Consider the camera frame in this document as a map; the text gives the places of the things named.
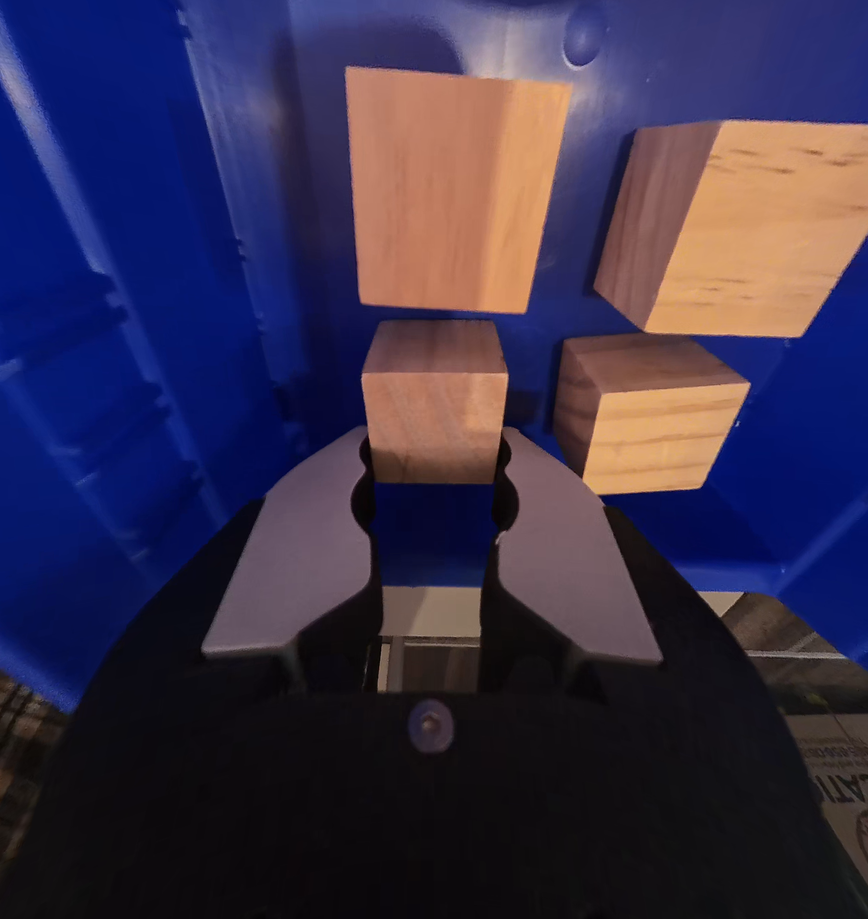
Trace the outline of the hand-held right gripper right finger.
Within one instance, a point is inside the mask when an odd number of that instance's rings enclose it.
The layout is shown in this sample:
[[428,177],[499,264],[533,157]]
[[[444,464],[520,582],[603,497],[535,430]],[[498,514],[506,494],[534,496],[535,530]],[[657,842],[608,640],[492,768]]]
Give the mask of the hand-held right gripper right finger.
[[499,524],[501,586],[588,657],[662,663],[601,499],[516,428],[502,439],[517,509]]

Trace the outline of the wooden cube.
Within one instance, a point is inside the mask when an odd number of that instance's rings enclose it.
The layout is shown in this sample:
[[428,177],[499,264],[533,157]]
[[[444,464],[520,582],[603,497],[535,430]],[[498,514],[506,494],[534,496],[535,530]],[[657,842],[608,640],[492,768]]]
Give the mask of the wooden cube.
[[494,481],[509,373],[492,321],[383,321],[361,388],[376,481]]
[[553,432],[599,495],[701,488],[750,382],[687,336],[566,339]]
[[573,88],[348,66],[359,301],[524,314]]
[[653,335],[801,337],[868,236],[868,124],[638,129],[594,290]]

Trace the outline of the white printed moving box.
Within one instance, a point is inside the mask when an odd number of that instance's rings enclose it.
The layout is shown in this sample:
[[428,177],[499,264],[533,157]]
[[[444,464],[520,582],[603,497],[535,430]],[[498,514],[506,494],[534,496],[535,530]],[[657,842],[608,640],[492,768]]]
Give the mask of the white printed moving box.
[[868,714],[788,715],[825,820],[868,889]]

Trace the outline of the blue plastic bin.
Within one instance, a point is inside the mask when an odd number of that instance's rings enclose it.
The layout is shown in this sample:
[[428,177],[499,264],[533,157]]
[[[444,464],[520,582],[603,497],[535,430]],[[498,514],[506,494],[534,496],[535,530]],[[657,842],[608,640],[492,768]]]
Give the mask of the blue plastic bin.
[[868,2],[0,2],[0,670],[69,713],[142,606],[366,419],[345,68],[567,83],[506,423],[558,459],[563,342],[643,127],[868,123]]

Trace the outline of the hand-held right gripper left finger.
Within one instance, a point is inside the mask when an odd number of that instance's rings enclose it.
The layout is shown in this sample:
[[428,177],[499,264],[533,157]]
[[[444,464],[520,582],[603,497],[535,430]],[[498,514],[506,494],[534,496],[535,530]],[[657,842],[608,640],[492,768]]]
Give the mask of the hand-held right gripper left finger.
[[284,474],[264,503],[201,644],[208,659],[282,650],[371,583],[369,525],[354,497],[368,476],[356,426]]

